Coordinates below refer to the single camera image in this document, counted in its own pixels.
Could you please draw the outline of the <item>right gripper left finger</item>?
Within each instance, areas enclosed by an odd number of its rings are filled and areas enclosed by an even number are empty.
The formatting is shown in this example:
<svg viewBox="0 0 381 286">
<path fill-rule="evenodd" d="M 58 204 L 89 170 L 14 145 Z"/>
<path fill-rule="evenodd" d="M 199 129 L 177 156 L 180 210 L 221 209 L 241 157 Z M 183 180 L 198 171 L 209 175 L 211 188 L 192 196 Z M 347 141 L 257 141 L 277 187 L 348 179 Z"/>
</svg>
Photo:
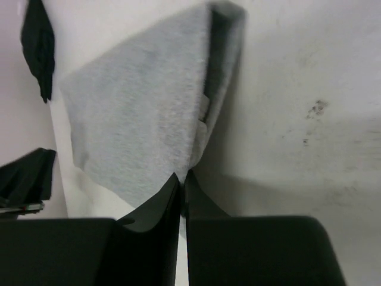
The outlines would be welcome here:
<svg viewBox="0 0 381 286">
<path fill-rule="evenodd" d="M 180 184 L 121 219 L 6 220 L 2 285 L 174 285 Z"/>
</svg>

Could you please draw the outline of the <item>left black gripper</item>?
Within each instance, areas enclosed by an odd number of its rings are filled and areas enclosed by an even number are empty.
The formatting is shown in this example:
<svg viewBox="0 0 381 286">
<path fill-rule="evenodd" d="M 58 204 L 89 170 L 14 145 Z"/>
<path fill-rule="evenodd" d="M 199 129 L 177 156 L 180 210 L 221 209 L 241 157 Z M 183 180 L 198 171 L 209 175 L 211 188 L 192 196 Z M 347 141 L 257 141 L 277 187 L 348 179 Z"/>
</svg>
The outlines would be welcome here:
<svg viewBox="0 0 381 286">
<path fill-rule="evenodd" d="M 52 194 L 56 151 L 37 148 L 1 166 L 1 220 L 39 213 Z"/>
</svg>

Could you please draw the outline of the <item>grey tank top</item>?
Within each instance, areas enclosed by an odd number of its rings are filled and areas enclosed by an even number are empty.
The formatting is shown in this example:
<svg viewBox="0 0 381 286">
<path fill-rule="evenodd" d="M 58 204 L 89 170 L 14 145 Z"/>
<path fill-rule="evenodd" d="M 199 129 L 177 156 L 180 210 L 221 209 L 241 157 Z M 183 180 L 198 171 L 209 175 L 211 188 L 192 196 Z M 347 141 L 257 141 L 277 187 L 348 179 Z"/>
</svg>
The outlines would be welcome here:
<svg viewBox="0 0 381 286">
<path fill-rule="evenodd" d="M 204 2 L 61 82 L 74 165 L 133 207 L 201 159 L 242 47 L 245 10 Z"/>
</svg>

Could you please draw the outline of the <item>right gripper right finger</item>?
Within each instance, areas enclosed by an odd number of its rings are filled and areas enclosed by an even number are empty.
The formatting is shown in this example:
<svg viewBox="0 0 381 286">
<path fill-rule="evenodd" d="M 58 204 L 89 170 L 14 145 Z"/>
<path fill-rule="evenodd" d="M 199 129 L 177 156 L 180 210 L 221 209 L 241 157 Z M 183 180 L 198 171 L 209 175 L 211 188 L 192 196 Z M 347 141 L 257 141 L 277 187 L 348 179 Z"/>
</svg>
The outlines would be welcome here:
<svg viewBox="0 0 381 286">
<path fill-rule="evenodd" d="M 345 285 L 329 236 L 309 216 L 233 217 L 184 184 L 190 285 Z"/>
</svg>

